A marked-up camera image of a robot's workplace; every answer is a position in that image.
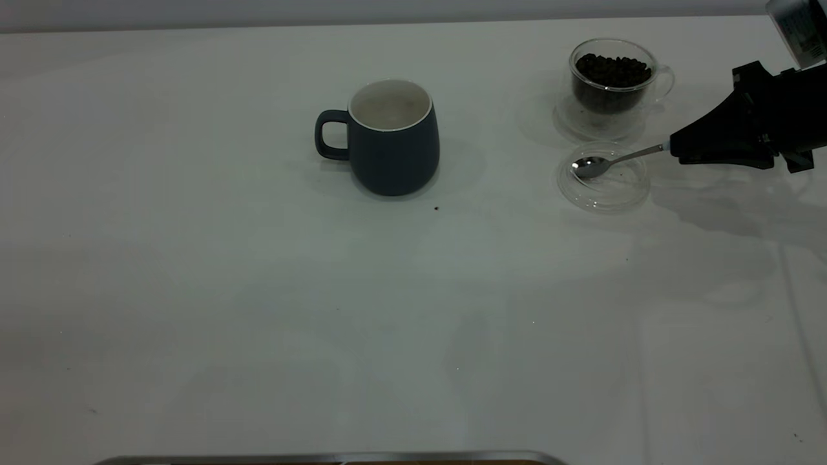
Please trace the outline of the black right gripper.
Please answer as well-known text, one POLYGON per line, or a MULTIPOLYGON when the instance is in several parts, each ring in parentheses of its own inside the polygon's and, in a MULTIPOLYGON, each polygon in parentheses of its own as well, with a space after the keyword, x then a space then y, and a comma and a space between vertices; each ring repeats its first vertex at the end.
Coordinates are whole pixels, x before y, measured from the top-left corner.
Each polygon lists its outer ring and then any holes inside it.
POLYGON ((825 147, 826 68, 784 70, 774 76, 754 61, 733 70, 733 92, 711 112, 670 136, 682 165, 774 167, 792 174, 815 167, 825 147))

